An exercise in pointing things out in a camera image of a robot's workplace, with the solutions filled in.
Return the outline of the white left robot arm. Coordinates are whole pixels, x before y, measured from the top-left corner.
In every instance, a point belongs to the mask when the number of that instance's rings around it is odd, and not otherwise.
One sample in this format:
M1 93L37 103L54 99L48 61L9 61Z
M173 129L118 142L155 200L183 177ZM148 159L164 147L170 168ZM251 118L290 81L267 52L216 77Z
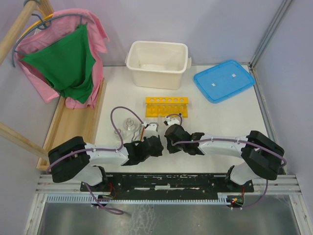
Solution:
M75 179L103 191L108 186L104 164L137 165L149 157L161 156L163 150L159 136L125 143L120 149L97 147L77 136L49 151L49 167L46 171L51 173L55 183Z

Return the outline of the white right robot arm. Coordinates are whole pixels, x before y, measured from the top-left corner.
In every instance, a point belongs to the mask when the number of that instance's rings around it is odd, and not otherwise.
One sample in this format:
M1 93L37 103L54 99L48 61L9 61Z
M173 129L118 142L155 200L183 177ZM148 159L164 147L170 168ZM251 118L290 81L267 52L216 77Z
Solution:
M252 130L241 137L217 137L195 132L189 134L179 124L173 124L165 132L169 153L183 151L189 155L223 155L241 158L244 162L228 170L224 185L236 191L246 182L263 178L277 179L287 161L284 149L259 131Z

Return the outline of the metal crucible tongs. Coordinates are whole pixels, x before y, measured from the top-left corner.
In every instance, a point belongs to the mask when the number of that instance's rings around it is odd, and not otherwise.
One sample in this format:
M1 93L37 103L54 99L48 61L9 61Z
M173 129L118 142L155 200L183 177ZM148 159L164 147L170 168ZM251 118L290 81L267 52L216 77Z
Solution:
M136 140L138 140L138 139L140 138L141 133L142 133L142 131L143 131L143 128L144 128L144 126L139 125L139 126L135 129L135 131L133 132L133 136L132 136L132 138L131 138L131 141L136 141Z

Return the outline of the small glass flask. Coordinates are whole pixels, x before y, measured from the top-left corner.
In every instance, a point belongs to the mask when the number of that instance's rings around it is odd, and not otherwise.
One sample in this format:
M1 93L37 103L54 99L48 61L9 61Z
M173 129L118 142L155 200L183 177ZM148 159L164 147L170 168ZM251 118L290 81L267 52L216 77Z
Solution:
M127 131L134 132L137 129L138 124L133 118L127 118L123 123L123 127Z

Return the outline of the small glass beaker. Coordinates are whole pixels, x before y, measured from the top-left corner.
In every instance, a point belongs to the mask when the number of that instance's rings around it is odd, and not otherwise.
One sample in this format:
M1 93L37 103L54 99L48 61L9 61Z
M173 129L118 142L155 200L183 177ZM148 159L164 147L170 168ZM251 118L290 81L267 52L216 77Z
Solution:
M120 139L120 137L122 137L122 131L121 131L121 129L117 129L117 130L115 130L114 131L114 135L115 135L115 137L117 138L117 139Z

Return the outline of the blue plastic bin lid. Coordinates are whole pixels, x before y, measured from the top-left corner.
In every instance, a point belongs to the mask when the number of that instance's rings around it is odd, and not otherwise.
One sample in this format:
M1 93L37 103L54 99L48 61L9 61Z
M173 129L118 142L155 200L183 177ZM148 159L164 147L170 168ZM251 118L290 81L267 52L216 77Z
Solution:
M228 60L194 75L194 83L211 103L220 103L251 88L255 79L235 60Z

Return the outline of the white plastic storage bin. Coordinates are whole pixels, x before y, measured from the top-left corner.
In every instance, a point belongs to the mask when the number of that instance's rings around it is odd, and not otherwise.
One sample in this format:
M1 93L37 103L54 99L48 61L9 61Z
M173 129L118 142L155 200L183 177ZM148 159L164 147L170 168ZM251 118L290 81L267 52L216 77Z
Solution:
M177 90L191 57L182 43L135 41L125 63L136 86Z

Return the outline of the small green circuit board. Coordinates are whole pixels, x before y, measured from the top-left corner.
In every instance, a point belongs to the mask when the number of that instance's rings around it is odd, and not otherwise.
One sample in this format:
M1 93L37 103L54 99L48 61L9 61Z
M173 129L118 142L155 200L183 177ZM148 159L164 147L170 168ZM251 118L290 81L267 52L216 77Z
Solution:
M232 197L231 203L238 206L242 206L244 204L244 198L242 196Z

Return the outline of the green shirt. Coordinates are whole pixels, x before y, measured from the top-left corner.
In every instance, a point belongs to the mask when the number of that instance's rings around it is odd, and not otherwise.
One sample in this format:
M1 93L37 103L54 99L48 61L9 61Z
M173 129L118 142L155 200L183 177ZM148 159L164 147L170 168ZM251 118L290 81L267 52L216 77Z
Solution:
M89 48L85 24L51 45L25 55L21 61L36 68L49 86L63 97L85 103L92 93L95 59Z

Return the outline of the pink shirt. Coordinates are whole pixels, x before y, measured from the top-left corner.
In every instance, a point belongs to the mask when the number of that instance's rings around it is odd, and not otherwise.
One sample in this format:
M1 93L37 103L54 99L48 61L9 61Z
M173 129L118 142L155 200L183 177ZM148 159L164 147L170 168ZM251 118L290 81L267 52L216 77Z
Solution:
M73 98L68 97L66 99L66 107L70 109L83 109L87 106L95 108L98 91L103 80L103 62L100 57L100 53L106 53L107 48L104 39L107 38L106 32L98 19L98 17L91 11L80 8L66 9L56 11L53 13L54 17L70 14L68 17L58 18L52 21L52 26L48 29L41 30L37 34L33 34L29 37L22 39L17 45L15 53L15 59L19 60L23 58L22 52L30 54L49 46L53 42L63 38L64 36L72 33L78 26L80 21L87 24L89 48L95 64L92 68L92 82L93 90L85 103L81 103Z

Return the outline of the grey clothes hanger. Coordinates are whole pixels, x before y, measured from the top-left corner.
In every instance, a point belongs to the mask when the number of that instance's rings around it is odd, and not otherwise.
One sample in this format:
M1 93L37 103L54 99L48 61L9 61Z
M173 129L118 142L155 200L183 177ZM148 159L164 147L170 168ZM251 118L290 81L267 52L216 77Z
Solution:
M39 24L39 26L45 24L45 23L51 23L50 27L52 26L52 21L53 20L56 20L56 19L59 19L59 18L63 18L63 17L69 17L69 16L79 16L80 17L80 24L82 23L82 19L85 18L85 19L88 19L88 20L91 20L92 23L94 23L94 21L86 16L86 15L83 15L83 14L79 14L79 13L69 13L69 14L62 14L60 16L52 16L52 18L46 20L46 21L43 21L42 23ZM15 59L14 59L14 54L15 53L18 53L16 51L16 48L17 46L19 45L19 43L26 37L28 36L31 32L35 31L37 28L32 28L31 30L29 30L24 36L22 36L20 39L17 40L17 42L14 44L13 48L12 48L12 53L11 53L11 59L12 59L12 66L15 68L16 65L15 65Z

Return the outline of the yellow clothes hanger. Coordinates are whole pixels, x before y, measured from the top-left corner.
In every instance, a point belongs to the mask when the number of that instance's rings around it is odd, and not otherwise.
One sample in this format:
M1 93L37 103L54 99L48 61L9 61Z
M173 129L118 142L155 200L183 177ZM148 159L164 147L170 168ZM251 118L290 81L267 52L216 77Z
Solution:
M52 13L52 14L49 14L49 15L46 15L46 14L43 12L43 10L41 10L41 9L39 9L39 8L35 8L35 11L40 12L41 15L42 15L42 17L41 17L40 15L38 15L38 14L33 13L32 16L38 17L39 20L36 21L35 23L33 23L27 30L25 30L25 31L21 34L21 36L19 37L19 39L20 39L22 36L24 36L24 35L25 35L29 30L31 30L32 28L38 28L39 30L44 30L44 29L50 27L51 23L45 23L45 24L43 24L43 25L41 25L41 26L39 26L39 24L42 23L43 21L46 21L46 20L52 18L53 13Z

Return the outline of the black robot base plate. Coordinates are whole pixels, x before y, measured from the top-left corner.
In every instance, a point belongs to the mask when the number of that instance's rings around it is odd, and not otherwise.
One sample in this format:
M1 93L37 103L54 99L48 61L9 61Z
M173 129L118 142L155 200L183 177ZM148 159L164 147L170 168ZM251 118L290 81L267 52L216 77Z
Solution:
M115 200L217 199L218 193L254 192L252 181L243 186L227 181L224 173L107 173L93 193L107 192Z

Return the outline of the wooden clothes rack frame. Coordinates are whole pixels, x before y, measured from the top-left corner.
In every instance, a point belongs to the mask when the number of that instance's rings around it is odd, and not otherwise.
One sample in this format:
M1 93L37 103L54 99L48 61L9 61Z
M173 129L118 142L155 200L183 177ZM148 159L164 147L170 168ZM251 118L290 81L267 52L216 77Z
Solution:
M1 63L7 57L10 49L13 48L13 44L16 42L22 29L36 8L40 9L46 16L54 12L48 0L26 0L20 14L0 43ZM103 80L98 91L98 99L94 109L69 109L66 107L65 99L61 97L42 147L5 125L3 122L0 123L0 136L39 157L37 169L46 171L49 166L48 151L67 139L74 136L82 136L87 142L95 143L106 85L106 81Z

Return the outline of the aluminium frame post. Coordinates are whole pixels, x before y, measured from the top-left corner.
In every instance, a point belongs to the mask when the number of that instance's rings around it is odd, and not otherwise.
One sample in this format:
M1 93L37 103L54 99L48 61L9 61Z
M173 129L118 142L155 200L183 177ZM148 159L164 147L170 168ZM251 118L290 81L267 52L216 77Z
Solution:
M265 53L267 47L269 46L273 36L278 30L280 24L288 13L290 7L293 4L293 0L283 0L281 5L279 6L274 18L272 19L268 29L266 30L259 46L257 47L249 65L252 70L256 69L257 65L263 54Z

